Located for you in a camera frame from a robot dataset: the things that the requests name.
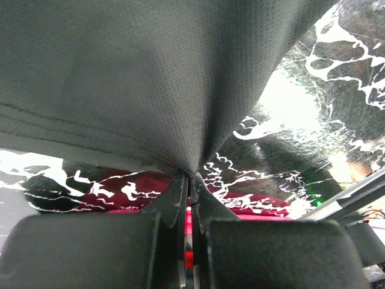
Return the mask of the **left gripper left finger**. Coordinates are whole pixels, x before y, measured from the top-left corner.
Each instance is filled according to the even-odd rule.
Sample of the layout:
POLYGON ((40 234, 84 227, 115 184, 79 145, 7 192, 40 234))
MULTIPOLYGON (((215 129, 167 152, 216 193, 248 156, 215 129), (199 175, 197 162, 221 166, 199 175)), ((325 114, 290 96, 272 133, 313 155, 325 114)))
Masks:
POLYGON ((188 180, 179 175, 143 213, 160 216, 156 236, 156 252, 152 271, 152 288, 184 288, 186 286, 185 219, 188 180))

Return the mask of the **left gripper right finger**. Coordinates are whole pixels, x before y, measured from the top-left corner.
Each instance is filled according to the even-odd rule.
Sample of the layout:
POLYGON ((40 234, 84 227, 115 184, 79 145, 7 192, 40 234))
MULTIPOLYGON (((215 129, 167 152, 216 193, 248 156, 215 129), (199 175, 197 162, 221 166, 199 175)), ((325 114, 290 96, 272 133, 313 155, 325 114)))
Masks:
POLYGON ((194 288, 209 288, 208 229, 213 220, 240 221, 208 189, 201 174, 190 180, 194 288))

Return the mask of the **black t shirt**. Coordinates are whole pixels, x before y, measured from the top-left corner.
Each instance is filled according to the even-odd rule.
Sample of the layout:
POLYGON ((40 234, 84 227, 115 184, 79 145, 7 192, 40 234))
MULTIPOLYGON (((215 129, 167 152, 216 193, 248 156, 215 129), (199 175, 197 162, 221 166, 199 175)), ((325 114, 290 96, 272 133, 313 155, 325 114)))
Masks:
POLYGON ((333 1, 2 1, 1 147, 195 173, 333 1))

